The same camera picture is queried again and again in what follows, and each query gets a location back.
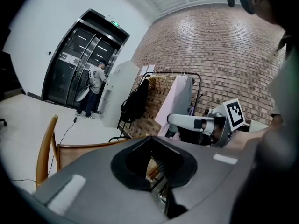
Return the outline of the wooden shelf table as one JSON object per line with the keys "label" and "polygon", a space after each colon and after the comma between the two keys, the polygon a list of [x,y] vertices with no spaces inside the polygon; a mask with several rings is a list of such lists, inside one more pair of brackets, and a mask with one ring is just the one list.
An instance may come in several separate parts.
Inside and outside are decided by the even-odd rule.
{"label": "wooden shelf table", "polygon": [[[58,121],[57,115],[52,117],[40,146],[37,165],[36,165],[36,181],[35,181],[36,191],[39,189],[41,184],[48,178],[49,175],[48,162],[49,162],[49,152],[50,152],[51,145],[53,147],[54,157],[56,157],[56,159],[58,160],[57,170],[59,171],[61,169],[60,165],[62,160],[68,161],[67,164],[69,164],[72,161],[76,160],[78,157],[90,151],[120,144],[128,140],[133,140],[133,139],[127,139],[127,140],[121,140],[116,142],[90,144],[90,145],[56,145],[54,129],[57,121]],[[64,154],[60,155],[60,151],[62,149],[64,150],[63,151]],[[69,180],[66,181],[65,184],[62,185],[62,187],[58,188],[57,193],[75,194],[75,192],[79,192],[84,187],[85,183],[86,183],[86,179],[84,177],[81,177],[79,175],[73,175]]]}

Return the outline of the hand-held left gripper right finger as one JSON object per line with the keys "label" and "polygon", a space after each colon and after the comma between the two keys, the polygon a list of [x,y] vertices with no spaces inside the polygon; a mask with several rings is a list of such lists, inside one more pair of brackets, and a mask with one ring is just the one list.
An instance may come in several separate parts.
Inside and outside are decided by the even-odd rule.
{"label": "hand-held left gripper right finger", "polygon": [[153,137],[154,155],[166,171],[168,195],[155,219],[231,219],[248,175],[248,148],[205,147]]}

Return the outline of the person's grey shirt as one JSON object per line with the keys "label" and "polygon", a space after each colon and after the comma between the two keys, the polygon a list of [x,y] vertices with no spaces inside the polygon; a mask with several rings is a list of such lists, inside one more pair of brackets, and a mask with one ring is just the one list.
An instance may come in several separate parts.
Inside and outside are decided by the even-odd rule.
{"label": "person's grey shirt", "polygon": [[276,77],[269,85],[274,99],[270,129],[299,126],[299,40],[285,32],[277,51],[285,47],[285,58]]}

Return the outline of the grey garment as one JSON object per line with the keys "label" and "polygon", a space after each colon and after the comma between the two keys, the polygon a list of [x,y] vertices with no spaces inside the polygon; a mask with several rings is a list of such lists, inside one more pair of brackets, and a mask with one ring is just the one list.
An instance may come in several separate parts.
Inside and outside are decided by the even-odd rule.
{"label": "grey garment", "polygon": [[186,85],[180,94],[180,105],[179,105],[180,114],[183,115],[188,114],[188,109],[192,98],[193,84],[194,84],[193,77],[188,77],[186,81]]}

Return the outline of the person's right forearm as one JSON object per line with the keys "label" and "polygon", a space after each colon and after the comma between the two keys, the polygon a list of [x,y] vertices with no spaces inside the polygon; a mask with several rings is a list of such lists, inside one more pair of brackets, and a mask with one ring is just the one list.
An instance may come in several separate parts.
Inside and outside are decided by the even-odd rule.
{"label": "person's right forearm", "polygon": [[269,126],[263,130],[256,132],[243,132],[243,131],[234,131],[230,141],[227,143],[225,148],[243,150],[246,143],[255,138],[262,138],[268,131],[273,130],[274,126]]}

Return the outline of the white wall papers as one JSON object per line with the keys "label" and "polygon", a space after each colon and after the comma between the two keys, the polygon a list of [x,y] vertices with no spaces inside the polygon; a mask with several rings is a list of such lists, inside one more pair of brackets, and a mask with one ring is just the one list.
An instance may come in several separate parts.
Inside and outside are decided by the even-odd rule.
{"label": "white wall papers", "polygon": [[154,64],[150,64],[150,65],[145,65],[142,66],[142,69],[140,71],[140,76],[143,76],[145,73],[152,73],[154,71],[155,65]]}

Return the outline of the pink garment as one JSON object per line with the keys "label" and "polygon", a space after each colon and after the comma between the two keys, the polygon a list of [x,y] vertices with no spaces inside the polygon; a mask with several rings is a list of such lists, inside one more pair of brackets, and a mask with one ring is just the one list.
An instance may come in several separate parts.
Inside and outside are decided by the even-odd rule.
{"label": "pink garment", "polygon": [[155,122],[158,123],[161,128],[157,136],[164,137],[169,129],[170,124],[167,122],[167,116],[173,112],[174,106],[179,100],[179,94],[182,92],[187,83],[187,76],[177,76],[163,102]]}

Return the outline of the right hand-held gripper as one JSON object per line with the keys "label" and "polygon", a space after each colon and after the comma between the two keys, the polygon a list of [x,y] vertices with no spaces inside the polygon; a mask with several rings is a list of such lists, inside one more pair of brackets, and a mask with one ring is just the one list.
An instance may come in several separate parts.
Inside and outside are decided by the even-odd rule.
{"label": "right hand-held gripper", "polygon": [[232,99],[210,109],[205,117],[169,114],[167,122],[191,131],[205,132],[210,136],[211,146],[224,147],[233,132],[245,124],[245,117],[239,100]]}

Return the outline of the white cabinet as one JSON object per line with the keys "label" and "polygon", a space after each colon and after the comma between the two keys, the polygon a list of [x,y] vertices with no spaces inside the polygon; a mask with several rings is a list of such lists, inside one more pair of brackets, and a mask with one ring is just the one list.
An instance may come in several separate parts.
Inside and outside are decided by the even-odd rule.
{"label": "white cabinet", "polygon": [[119,64],[109,74],[98,106],[100,120],[106,128],[116,128],[121,105],[129,97],[140,68],[131,61]]}

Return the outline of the black glass door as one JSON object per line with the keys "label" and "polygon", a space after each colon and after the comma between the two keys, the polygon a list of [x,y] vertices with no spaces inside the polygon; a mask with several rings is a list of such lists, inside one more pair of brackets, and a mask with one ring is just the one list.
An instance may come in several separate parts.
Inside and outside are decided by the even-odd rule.
{"label": "black glass door", "polygon": [[62,38],[49,63],[41,99],[77,108],[78,94],[85,88],[88,70],[100,59],[109,74],[130,35],[93,9],[87,10]]}

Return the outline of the black jacket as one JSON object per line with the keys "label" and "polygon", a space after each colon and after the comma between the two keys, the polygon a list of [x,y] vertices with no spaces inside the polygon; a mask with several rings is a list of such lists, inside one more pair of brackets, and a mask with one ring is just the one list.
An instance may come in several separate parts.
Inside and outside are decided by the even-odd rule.
{"label": "black jacket", "polygon": [[120,121],[132,123],[140,119],[145,112],[149,91],[149,81],[144,79],[139,87],[134,90],[121,105]]}

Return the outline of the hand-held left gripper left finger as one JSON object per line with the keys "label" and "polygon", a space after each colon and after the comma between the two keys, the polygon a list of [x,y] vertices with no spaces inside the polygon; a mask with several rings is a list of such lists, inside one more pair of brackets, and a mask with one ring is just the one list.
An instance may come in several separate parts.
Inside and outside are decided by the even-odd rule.
{"label": "hand-held left gripper left finger", "polygon": [[163,224],[167,216],[158,208],[152,194],[133,190],[119,182],[110,164],[121,150],[139,138],[90,151],[45,180],[33,194],[43,205],[49,202],[73,177],[85,178],[85,184],[64,213],[78,224]]}

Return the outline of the black clothes rack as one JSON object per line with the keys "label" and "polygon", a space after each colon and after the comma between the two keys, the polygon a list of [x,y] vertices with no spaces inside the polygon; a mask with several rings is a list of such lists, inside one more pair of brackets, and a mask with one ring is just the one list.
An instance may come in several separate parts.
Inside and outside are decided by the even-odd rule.
{"label": "black clothes rack", "polygon": [[[194,104],[194,109],[193,109],[192,115],[195,113],[195,110],[197,108],[197,104],[198,104],[200,98],[203,96],[203,94],[200,93],[201,87],[202,87],[202,78],[201,78],[200,74],[198,74],[196,72],[190,72],[190,71],[185,71],[185,72],[182,72],[182,71],[148,71],[148,72],[145,72],[143,74],[143,76],[141,78],[141,81],[138,84],[138,87],[141,85],[141,83],[143,82],[143,80],[145,78],[151,77],[151,76],[153,76],[153,74],[164,74],[164,75],[166,75],[166,74],[170,74],[170,75],[172,75],[172,74],[175,74],[175,75],[184,74],[184,75],[197,76],[199,78],[199,87],[198,87],[198,90],[197,90],[197,96],[196,96],[196,99],[195,99],[195,104]],[[127,132],[124,132],[124,126],[122,126],[120,136],[112,137],[112,138],[109,139],[108,142],[111,143],[111,141],[113,139],[117,139],[117,141],[120,142],[119,139],[121,139],[121,138],[123,138],[123,141],[130,139],[129,134]]]}

